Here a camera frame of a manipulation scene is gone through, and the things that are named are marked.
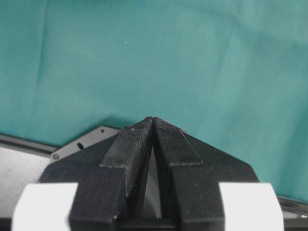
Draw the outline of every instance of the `gray metal surface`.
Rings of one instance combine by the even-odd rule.
[[[36,182],[48,164],[48,157],[0,147],[0,218],[12,217],[24,187]]]
[[[73,153],[80,151],[80,149],[87,148],[95,143],[105,140],[118,133],[118,129],[106,126],[100,126],[93,131],[83,135],[82,137],[72,141],[66,146],[56,150],[51,154],[51,163],[61,160]]]

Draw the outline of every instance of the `teal fabric backdrop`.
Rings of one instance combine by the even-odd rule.
[[[308,1],[2,0],[0,132],[159,116],[308,201]]]

